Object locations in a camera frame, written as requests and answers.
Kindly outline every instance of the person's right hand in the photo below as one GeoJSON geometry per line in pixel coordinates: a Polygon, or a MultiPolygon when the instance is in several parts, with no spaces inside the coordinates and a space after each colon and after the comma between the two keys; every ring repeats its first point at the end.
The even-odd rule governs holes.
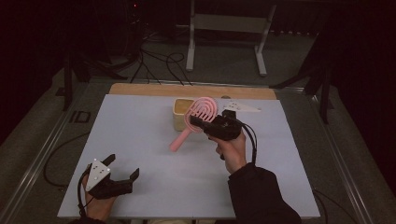
{"type": "Polygon", "coordinates": [[[243,132],[237,138],[230,141],[224,141],[210,135],[208,137],[218,144],[216,152],[223,155],[225,167],[230,174],[233,174],[247,164],[246,137],[243,132]]]}

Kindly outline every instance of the white tabletop surface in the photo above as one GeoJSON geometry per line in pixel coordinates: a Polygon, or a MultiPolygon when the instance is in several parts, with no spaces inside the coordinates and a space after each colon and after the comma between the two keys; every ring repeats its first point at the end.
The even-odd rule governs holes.
{"type": "MultiPolygon", "coordinates": [[[[79,217],[77,182],[93,159],[116,154],[111,179],[123,180],[137,168],[134,192],[120,196],[111,216],[121,218],[234,217],[228,172],[204,133],[192,133],[177,152],[169,144],[176,97],[107,95],[70,182],[59,217],[79,217]]],[[[216,99],[219,112],[230,100],[216,99]]],[[[319,217],[307,176],[278,100],[235,100],[261,112],[237,112],[258,138],[257,166],[274,172],[282,196],[301,217],[319,217]]],[[[247,138],[247,160],[251,144],[247,138]]]]}

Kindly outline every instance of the floor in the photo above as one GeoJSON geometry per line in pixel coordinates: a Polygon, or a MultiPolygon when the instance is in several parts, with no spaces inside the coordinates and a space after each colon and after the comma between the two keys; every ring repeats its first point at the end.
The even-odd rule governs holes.
{"type": "MultiPolygon", "coordinates": [[[[205,33],[197,40],[195,66],[184,69],[188,42],[152,36],[144,45],[144,63],[134,82],[193,85],[243,85],[267,88],[297,74],[315,39],[298,35],[270,35],[263,57],[268,76],[258,75],[254,41],[209,41],[205,33]],[[172,53],[180,64],[165,63],[149,56],[166,59],[172,53]]],[[[138,67],[135,63],[119,72],[130,82],[138,67]]],[[[84,148],[103,97],[117,80],[92,70],[89,83],[74,82],[74,101],[63,112],[64,98],[55,96],[63,84],[63,71],[53,78],[52,87],[37,101],[30,113],[0,146],[1,223],[67,223],[56,217],[84,148]],[[74,111],[90,113],[87,122],[76,122],[74,111]]],[[[294,141],[304,164],[321,217],[303,223],[392,223],[396,220],[396,200],[364,145],[359,131],[331,88],[329,124],[318,116],[316,97],[305,96],[306,80],[276,91],[294,141]]],[[[111,219],[109,223],[126,223],[111,219]]]]}

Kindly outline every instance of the black cable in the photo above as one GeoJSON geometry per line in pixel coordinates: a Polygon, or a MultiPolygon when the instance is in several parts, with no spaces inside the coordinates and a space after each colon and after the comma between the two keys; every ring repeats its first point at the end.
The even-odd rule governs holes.
{"type": "Polygon", "coordinates": [[[245,131],[247,132],[248,137],[250,138],[250,142],[252,145],[252,149],[251,149],[251,163],[253,163],[253,165],[256,164],[256,157],[257,157],[257,139],[255,141],[255,139],[253,138],[250,130],[248,129],[248,125],[246,125],[245,123],[242,123],[242,128],[245,129],[245,131]]]}
{"type": "Polygon", "coordinates": [[[178,77],[170,70],[169,65],[168,65],[168,59],[167,59],[168,56],[163,55],[163,54],[160,54],[160,53],[150,52],[150,51],[147,51],[147,50],[144,50],[144,49],[142,49],[142,52],[146,53],[147,55],[149,55],[149,56],[151,56],[151,57],[153,57],[153,58],[155,58],[155,59],[157,59],[157,60],[160,60],[160,61],[162,61],[162,62],[165,62],[165,63],[166,63],[166,67],[167,67],[168,71],[171,73],[171,75],[172,75],[175,79],[177,79],[177,81],[178,81],[182,86],[184,86],[183,81],[181,81],[181,79],[178,78],[178,77]],[[153,54],[161,55],[161,56],[165,57],[166,60],[163,60],[163,59],[161,59],[161,58],[159,58],[159,57],[157,57],[157,56],[155,56],[155,55],[153,55],[153,54]]]}
{"type": "Polygon", "coordinates": [[[350,219],[352,219],[352,221],[353,221],[354,223],[359,224],[359,222],[356,221],[355,218],[353,218],[353,216],[350,215],[350,214],[348,213],[348,211],[347,211],[343,206],[341,206],[341,204],[339,204],[339,203],[336,202],[334,199],[330,198],[329,196],[327,196],[326,194],[322,193],[321,191],[319,191],[319,190],[317,190],[317,189],[312,189],[312,190],[313,190],[314,192],[316,192],[316,193],[322,195],[323,197],[327,198],[328,200],[330,200],[330,201],[331,201],[332,203],[334,203],[335,205],[337,205],[339,208],[341,208],[341,209],[350,217],[350,219]]]}
{"type": "Polygon", "coordinates": [[[186,76],[186,73],[183,71],[183,68],[182,68],[182,67],[180,66],[180,64],[179,64],[180,62],[182,62],[182,61],[184,60],[184,54],[178,53],[178,52],[174,52],[174,53],[171,53],[171,54],[169,54],[169,55],[164,55],[164,54],[161,54],[161,53],[152,52],[152,51],[148,51],[148,50],[145,50],[145,49],[142,49],[142,52],[146,53],[147,55],[149,55],[149,56],[151,56],[151,57],[153,57],[153,58],[155,58],[155,59],[157,59],[157,60],[159,60],[159,61],[161,61],[161,62],[164,62],[164,63],[166,64],[166,68],[168,69],[169,73],[170,73],[181,85],[184,86],[184,83],[181,81],[180,78],[178,78],[178,77],[176,76],[176,74],[172,71],[172,69],[171,69],[170,66],[169,66],[169,63],[175,63],[175,64],[178,66],[178,68],[180,69],[181,73],[183,74],[183,77],[184,77],[184,78],[189,82],[189,84],[192,86],[191,82],[189,81],[189,79],[188,79],[187,76],[186,76]],[[173,55],[180,55],[181,58],[178,59],[178,60],[176,60],[176,59],[174,59],[174,58],[172,57],[173,55]]]}
{"type": "Polygon", "coordinates": [[[316,192],[314,192],[313,190],[312,190],[312,192],[314,193],[314,196],[318,199],[320,205],[322,206],[323,212],[324,212],[325,223],[328,224],[329,223],[329,216],[327,214],[326,206],[324,205],[324,202],[320,199],[318,194],[316,192]]]}
{"type": "Polygon", "coordinates": [[[151,71],[149,70],[149,67],[144,63],[144,58],[143,58],[143,53],[142,53],[142,51],[140,51],[140,54],[139,54],[139,55],[140,55],[139,67],[138,67],[138,68],[136,69],[136,71],[134,72],[134,75],[132,76],[130,83],[134,82],[134,79],[136,78],[136,76],[137,76],[139,70],[141,69],[142,66],[144,66],[144,67],[146,68],[147,72],[148,72],[149,74],[151,74],[151,76],[154,77],[154,78],[158,81],[158,83],[161,85],[161,81],[160,81],[158,78],[156,78],[156,77],[154,76],[154,74],[151,73],[151,71]]]}
{"type": "Polygon", "coordinates": [[[187,78],[186,74],[184,73],[183,69],[181,68],[180,64],[178,64],[175,59],[172,58],[172,55],[174,54],[180,54],[180,53],[171,53],[166,57],[166,67],[168,68],[168,71],[175,77],[176,75],[172,72],[171,68],[169,67],[169,59],[171,59],[174,63],[176,63],[176,65],[178,66],[178,68],[180,69],[181,73],[183,74],[183,77],[186,78],[186,80],[189,82],[189,84],[192,86],[191,82],[189,81],[189,79],[187,78]]]}
{"type": "Polygon", "coordinates": [[[52,181],[48,178],[48,176],[47,176],[47,167],[48,167],[48,164],[49,164],[50,159],[52,158],[52,156],[53,156],[61,147],[64,147],[65,145],[69,144],[70,142],[73,142],[73,141],[79,139],[80,137],[83,137],[83,136],[85,136],[85,135],[88,135],[89,133],[90,133],[90,132],[88,132],[88,133],[83,133],[83,134],[81,134],[81,135],[79,135],[79,136],[76,136],[76,137],[74,137],[74,138],[72,138],[72,139],[69,139],[69,140],[63,142],[62,144],[60,144],[58,147],[56,147],[55,149],[53,149],[53,150],[51,151],[51,153],[49,154],[49,158],[46,160],[46,163],[44,164],[44,168],[43,168],[43,177],[44,177],[44,180],[45,180],[47,183],[51,184],[52,186],[61,187],[61,188],[65,188],[65,187],[68,186],[68,185],[66,185],[66,184],[58,184],[58,183],[52,182],[52,181]]]}
{"type": "Polygon", "coordinates": [[[129,83],[133,83],[134,82],[134,79],[136,78],[137,74],[139,73],[140,68],[142,68],[142,65],[143,64],[141,62],[139,62],[139,66],[137,67],[136,71],[134,72],[134,75],[132,76],[131,81],[129,83]]]}
{"type": "Polygon", "coordinates": [[[91,170],[91,166],[89,165],[87,169],[82,173],[81,177],[78,180],[77,184],[77,197],[78,197],[78,209],[79,209],[79,215],[81,217],[86,217],[87,214],[85,212],[85,205],[82,205],[82,199],[81,199],[81,186],[82,186],[82,179],[84,178],[85,175],[88,174],[88,172],[91,170]]]}
{"type": "Polygon", "coordinates": [[[244,126],[248,127],[253,132],[254,143],[252,142],[253,149],[251,151],[251,161],[253,162],[253,164],[256,164],[256,158],[257,158],[257,136],[256,136],[256,133],[254,132],[254,130],[250,126],[248,126],[246,123],[243,123],[243,124],[244,124],[244,126]]]}

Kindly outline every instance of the hairbrush bristle head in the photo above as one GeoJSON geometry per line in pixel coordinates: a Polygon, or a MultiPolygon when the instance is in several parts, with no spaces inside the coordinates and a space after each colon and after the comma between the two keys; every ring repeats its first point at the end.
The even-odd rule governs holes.
{"type": "Polygon", "coordinates": [[[184,122],[186,128],[181,134],[169,145],[172,151],[177,151],[181,144],[186,140],[191,132],[199,133],[202,131],[201,128],[190,124],[190,116],[195,116],[206,122],[212,122],[212,120],[218,114],[218,103],[211,97],[200,97],[196,99],[187,110],[184,115],[184,122]]]}
{"type": "Polygon", "coordinates": [[[211,97],[200,97],[195,100],[184,116],[186,126],[193,132],[201,132],[202,129],[190,124],[190,116],[195,116],[206,122],[211,122],[218,114],[218,102],[211,97]]]}

